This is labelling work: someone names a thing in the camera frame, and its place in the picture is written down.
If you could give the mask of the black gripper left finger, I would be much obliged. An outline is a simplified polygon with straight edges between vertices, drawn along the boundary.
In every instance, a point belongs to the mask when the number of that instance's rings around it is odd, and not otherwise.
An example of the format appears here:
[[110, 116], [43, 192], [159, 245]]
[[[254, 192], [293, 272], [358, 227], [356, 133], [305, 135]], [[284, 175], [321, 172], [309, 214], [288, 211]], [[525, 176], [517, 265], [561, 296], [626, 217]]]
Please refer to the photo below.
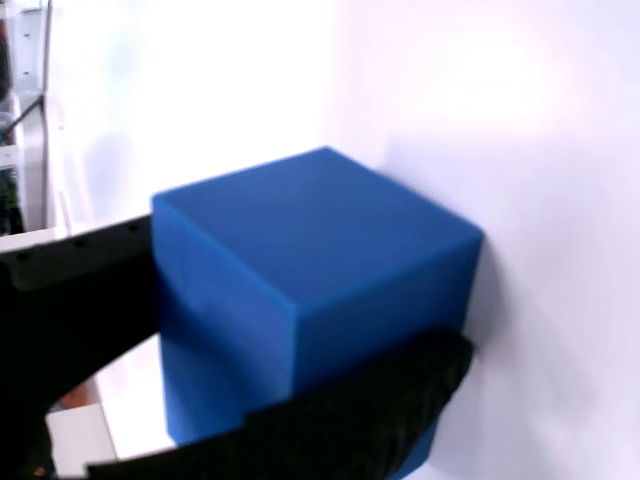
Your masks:
[[45, 415], [158, 330], [147, 216], [1, 256], [1, 476], [50, 456]]

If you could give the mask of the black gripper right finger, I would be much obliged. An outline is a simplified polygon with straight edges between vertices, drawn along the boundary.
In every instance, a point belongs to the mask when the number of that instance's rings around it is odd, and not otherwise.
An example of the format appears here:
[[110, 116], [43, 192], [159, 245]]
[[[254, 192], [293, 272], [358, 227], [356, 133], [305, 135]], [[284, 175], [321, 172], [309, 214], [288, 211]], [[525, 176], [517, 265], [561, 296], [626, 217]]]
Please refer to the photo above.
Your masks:
[[466, 376], [473, 345], [437, 329], [242, 427], [165, 453], [92, 466], [92, 479], [386, 479]]

